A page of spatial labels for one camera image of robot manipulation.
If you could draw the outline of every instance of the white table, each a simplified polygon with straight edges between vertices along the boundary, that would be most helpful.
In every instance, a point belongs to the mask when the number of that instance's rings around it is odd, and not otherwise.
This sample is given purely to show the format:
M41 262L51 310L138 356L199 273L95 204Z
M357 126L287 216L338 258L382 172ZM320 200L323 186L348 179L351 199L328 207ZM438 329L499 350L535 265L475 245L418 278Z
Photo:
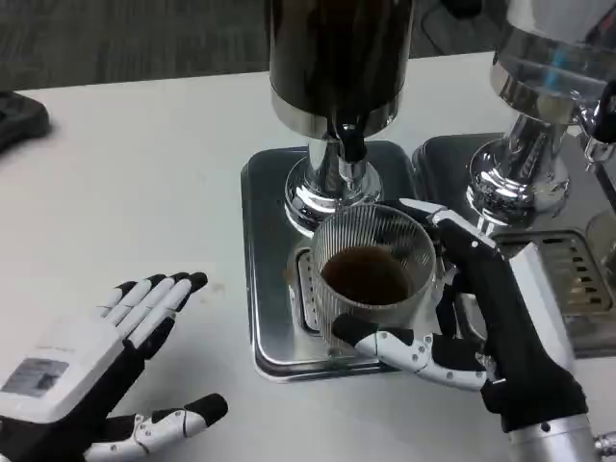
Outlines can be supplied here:
M437 135L504 130L491 60L411 61L400 115L378 137L411 153ZM151 461L506 460L479 396L403 373L279 385L253 370L240 170L259 150L304 143L275 118L268 74L26 93L55 131L0 157L0 371L59 313L121 281L204 270L210 285L117 411L220 392L230 412ZM616 428L615 366L578 362L596 431Z

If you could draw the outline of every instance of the gray carpet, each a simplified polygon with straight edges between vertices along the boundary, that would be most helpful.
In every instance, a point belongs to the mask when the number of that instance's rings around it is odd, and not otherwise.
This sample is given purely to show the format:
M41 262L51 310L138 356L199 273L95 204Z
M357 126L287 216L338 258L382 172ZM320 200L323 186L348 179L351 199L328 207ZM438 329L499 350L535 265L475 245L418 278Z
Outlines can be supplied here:
M498 29L420 0L412 56L489 50ZM263 0L0 0L0 90L266 70Z

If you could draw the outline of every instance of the brown liquid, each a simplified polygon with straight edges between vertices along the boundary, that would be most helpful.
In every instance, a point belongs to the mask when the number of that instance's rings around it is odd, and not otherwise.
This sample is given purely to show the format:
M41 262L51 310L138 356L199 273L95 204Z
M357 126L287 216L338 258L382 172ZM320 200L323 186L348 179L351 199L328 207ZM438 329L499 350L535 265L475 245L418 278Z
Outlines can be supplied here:
M280 97L330 118L391 101L404 84L413 0L267 0L269 76Z
M346 248L324 265L321 276L338 294L368 305L398 303L411 290L402 264L379 247Z

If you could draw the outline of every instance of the glass cup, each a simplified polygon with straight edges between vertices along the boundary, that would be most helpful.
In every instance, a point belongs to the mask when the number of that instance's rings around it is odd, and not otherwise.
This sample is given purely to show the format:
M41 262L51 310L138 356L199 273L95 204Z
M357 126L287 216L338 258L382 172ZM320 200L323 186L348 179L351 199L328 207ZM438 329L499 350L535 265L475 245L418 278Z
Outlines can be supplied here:
M407 285L405 299L391 304L367 304L340 294L325 281L322 270L332 257L356 247L377 247L386 252L387 258L395 260L393 263ZM436 255L432 240L421 225L391 207L363 204L343 209L317 228L311 251L317 319L321 335L334 347L344 346L331 333L333 321L343 313L388 326L408 325L435 287Z

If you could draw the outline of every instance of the robotic hand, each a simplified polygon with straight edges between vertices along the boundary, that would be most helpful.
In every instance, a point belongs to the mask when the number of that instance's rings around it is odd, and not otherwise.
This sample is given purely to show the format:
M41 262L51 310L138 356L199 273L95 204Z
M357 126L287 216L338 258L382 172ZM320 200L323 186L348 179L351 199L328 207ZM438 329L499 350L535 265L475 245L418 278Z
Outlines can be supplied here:
M452 312L455 295L474 295L487 339L455 338L455 326L440 316L443 335L418 337L411 329L379 328L351 315L334 321L333 334L395 368L481 392L488 411L501 416L514 461L616 455L616 433L597 439L591 433L585 395L572 375L573 351L534 244L506 259L493 240L443 206L412 199L387 205L423 224L437 253L454 264L437 314Z
M52 325L0 379L0 461L128 461L224 417L226 401L214 394L150 416L107 419L206 283L202 272L126 282L91 312Z

